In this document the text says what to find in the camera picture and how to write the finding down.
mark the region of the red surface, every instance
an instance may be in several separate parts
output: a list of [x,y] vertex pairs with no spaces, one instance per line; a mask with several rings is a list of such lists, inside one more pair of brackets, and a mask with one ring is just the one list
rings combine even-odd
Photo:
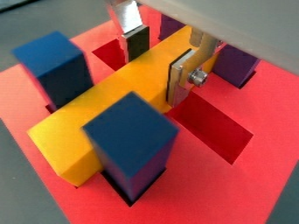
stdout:
[[126,64],[117,39],[102,45],[93,53],[114,71]]
[[[113,70],[92,51],[114,38],[106,23],[73,39],[94,82]],[[299,155],[297,89],[297,77],[264,61],[241,89],[212,75],[193,93],[253,137],[230,165],[181,127],[166,171],[132,207],[100,174],[74,189],[53,173],[25,134],[49,113],[20,66],[0,73],[0,117],[70,223],[264,223]]]
[[193,92],[166,115],[233,164],[252,133]]

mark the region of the wooden block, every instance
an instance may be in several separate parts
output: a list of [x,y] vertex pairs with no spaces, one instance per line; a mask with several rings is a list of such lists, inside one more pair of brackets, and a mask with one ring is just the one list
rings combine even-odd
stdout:
[[82,129],[105,172],[134,201],[164,170],[177,128],[132,92]]
[[57,31],[13,50],[58,109],[92,87],[81,50]]
[[259,61],[236,47],[225,45],[218,51],[212,72],[236,88],[241,88],[252,77]]

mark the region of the gray floor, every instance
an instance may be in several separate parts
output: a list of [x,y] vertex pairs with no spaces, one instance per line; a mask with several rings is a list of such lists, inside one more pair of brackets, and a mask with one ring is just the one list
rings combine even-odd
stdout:
[[53,31],[72,38],[105,21],[104,0],[40,0],[0,13],[0,72],[17,63],[17,46]]
[[0,223],[69,223],[0,119]]

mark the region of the red mat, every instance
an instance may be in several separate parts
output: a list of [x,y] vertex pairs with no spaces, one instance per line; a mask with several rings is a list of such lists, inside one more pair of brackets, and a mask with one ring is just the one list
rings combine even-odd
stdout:
[[[142,11],[156,35],[158,13]],[[94,82],[113,70],[92,51],[114,38],[108,22],[73,39]],[[297,77],[264,61],[241,89],[212,75],[193,93],[253,136],[230,165],[180,126],[166,171],[132,207],[100,174],[78,189],[54,175],[25,134],[49,114],[20,66],[0,73],[0,117],[70,223],[264,223],[297,160],[297,89]]]

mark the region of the blue block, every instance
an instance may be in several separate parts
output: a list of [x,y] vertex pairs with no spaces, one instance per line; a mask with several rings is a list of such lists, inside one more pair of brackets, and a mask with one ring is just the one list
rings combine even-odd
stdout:
[[58,109],[92,87],[81,50],[57,31],[13,49]]
[[177,128],[129,93],[82,129],[108,175],[134,201],[164,170]]

